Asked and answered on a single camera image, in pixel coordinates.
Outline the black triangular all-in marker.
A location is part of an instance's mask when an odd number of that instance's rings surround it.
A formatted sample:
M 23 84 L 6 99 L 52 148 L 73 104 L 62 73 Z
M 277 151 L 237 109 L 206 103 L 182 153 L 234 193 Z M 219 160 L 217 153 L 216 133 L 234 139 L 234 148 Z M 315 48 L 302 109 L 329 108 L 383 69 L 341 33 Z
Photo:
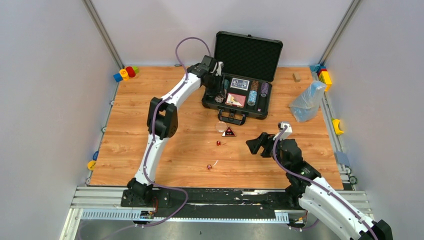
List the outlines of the black triangular all-in marker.
M 226 130 L 222 133 L 222 137 L 236 137 L 237 135 L 235 132 L 231 129 L 231 127 L 227 127 Z

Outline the red playing card deck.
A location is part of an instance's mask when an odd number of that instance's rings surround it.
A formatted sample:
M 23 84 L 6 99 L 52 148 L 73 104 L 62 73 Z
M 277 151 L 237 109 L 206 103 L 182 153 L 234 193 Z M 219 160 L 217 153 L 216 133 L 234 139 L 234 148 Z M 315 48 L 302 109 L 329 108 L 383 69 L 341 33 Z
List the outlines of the red playing card deck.
M 246 104 L 246 98 L 247 97 L 245 95 L 228 93 L 225 104 L 233 107 L 244 108 Z

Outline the clear round dealer button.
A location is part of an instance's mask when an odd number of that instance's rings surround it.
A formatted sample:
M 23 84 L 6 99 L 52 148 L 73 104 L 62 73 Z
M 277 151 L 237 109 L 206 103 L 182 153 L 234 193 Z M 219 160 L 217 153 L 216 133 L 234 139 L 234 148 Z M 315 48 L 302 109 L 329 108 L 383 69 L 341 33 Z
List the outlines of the clear round dealer button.
M 218 132 L 222 133 L 222 132 L 224 132 L 224 131 L 227 129 L 227 124 L 226 124 L 225 122 L 223 122 L 223 121 L 218 121 L 218 122 L 215 124 L 215 129 L 216 129 Z

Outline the light blue chip stack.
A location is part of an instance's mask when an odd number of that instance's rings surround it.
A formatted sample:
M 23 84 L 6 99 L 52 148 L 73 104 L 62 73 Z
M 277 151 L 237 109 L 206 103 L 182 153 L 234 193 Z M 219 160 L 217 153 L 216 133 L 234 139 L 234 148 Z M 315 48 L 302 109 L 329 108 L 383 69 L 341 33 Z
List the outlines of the light blue chip stack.
M 258 92 L 256 90 L 250 90 L 247 97 L 247 104 L 249 106 L 254 106 L 257 101 Z

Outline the black poker set case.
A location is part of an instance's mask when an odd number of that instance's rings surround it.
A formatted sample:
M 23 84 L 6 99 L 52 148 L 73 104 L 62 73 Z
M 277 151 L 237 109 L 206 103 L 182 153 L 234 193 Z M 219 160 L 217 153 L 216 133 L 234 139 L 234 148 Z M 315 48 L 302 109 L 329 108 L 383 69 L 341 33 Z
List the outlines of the black poker set case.
M 219 31 L 213 57 L 223 62 L 222 73 L 218 85 L 205 90 L 202 105 L 234 125 L 266 119 L 283 46 L 276 39 Z

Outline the purple poker chip stack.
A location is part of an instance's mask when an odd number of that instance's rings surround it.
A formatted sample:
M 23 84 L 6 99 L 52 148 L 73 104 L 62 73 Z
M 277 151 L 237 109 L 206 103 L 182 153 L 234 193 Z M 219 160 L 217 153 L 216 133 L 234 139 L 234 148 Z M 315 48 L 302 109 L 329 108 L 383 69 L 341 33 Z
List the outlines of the purple poker chip stack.
M 260 85 L 260 96 L 262 98 L 265 98 L 265 97 L 268 96 L 268 94 L 269 94 L 269 87 L 270 87 L 270 85 L 269 85 L 268 82 L 262 82 L 261 83 L 261 85 Z

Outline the teal green chip stack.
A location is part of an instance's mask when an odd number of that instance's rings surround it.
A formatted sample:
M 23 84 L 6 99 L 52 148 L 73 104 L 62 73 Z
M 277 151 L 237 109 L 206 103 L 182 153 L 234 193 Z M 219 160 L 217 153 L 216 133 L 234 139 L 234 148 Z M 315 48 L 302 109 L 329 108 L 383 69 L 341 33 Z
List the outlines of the teal green chip stack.
M 225 94 L 227 94 L 227 92 L 228 92 L 228 87 L 229 87 L 229 80 L 228 79 L 225 79 L 224 81 L 223 81 L 223 90 L 224 90 L 224 93 Z

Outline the blue playing card deck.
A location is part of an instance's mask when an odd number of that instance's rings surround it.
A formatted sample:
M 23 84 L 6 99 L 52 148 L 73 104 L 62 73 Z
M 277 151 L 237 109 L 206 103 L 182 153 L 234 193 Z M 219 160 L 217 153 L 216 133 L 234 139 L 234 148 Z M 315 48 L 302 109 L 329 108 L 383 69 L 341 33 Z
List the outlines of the blue playing card deck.
M 233 77 L 230 82 L 230 88 L 247 91 L 249 89 L 250 81 L 247 79 L 240 79 Z

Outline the brown poker chip stack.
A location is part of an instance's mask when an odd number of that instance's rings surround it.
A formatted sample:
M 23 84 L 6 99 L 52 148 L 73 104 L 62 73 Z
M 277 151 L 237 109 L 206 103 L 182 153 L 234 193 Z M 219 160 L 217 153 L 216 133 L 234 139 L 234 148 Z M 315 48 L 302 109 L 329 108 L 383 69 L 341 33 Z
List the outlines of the brown poker chip stack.
M 250 91 L 257 92 L 259 87 L 259 82 L 257 80 L 253 80 L 251 83 Z

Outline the clear plastic bag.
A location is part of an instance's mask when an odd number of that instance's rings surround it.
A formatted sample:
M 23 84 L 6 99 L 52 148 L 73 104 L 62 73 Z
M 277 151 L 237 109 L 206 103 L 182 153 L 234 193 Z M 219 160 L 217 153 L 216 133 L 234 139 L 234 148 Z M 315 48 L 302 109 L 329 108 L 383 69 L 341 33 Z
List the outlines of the clear plastic bag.
M 326 89 L 325 83 L 314 80 L 288 105 L 297 122 L 307 122 L 317 115 Z

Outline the small wooden block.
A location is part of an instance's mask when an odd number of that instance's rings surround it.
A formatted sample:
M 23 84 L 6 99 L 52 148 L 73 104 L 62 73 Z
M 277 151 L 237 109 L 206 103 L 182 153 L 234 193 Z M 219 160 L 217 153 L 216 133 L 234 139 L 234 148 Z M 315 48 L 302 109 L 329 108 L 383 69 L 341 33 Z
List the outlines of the small wooden block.
M 301 76 L 300 76 L 300 74 L 299 74 L 298 72 L 294 72 L 294 73 L 293 73 L 293 75 L 292 75 L 292 77 L 293 77 L 293 80 L 294 80 L 296 83 L 298 83 L 298 82 L 300 82 L 300 81 L 301 81 Z

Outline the yellow curved toy piece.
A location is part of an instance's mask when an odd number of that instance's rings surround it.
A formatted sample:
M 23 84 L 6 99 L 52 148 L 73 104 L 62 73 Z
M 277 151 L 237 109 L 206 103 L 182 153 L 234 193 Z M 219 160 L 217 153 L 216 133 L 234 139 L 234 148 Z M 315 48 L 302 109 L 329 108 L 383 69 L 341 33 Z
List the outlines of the yellow curved toy piece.
M 338 118 L 332 119 L 332 124 L 334 128 L 334 132 L 337 136 L 340 136 L 344 133 L 344 131 L 341 128 L 341 120 Z

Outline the colourful toy blocks left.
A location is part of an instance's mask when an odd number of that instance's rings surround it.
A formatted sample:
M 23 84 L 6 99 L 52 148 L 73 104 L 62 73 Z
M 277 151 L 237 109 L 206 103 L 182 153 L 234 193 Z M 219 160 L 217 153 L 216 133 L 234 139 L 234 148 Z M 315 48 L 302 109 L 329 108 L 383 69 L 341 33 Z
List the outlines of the colourful toy blocks left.
M 121 81 L 128 81 L 129 79 L 134 78 L 140 72 L 139 68 L 136 66 L 127 66 L 123 69 L 120 69 L 118 73 L 113 75 L 114 80 L 119 83 Z

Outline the colourful toy blocks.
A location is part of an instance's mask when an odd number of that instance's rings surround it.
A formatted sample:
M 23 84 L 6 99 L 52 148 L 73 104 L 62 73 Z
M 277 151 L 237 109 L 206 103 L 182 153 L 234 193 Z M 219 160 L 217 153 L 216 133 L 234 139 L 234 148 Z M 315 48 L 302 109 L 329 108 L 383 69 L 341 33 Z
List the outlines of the colourful toy blocks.
M 113 75 L 114 80 L 119 83 L 121 81 L 128 81 L 129 79 L 134 78 L 140 72 L 139 68 L 136 66 L 127 66 L 123 69 L 120 69 L 118 73 Z
M 309 69 L 312 73 L 316 73 L 318 80 L 326 84 L 325 92 L 328 92 L 332 86 L 332 80 L 327 68 L 321 64 L 310 65 Z

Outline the yellow round tag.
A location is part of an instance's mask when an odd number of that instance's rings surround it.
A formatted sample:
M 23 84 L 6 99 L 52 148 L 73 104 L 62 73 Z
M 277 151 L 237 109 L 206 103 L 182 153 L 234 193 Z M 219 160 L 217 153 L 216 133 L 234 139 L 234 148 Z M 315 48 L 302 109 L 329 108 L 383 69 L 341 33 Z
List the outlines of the yellow round tag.
M 89 170 L 89 171 L 93 171 L 94 169 L 95 169 L 95 166 L 96 166 L 96 163 L 97 163 L 97 161 L 96 160 L 91 160 L 91 161 L 89 161 L 88 163 L 87 163 L 87 169 Z

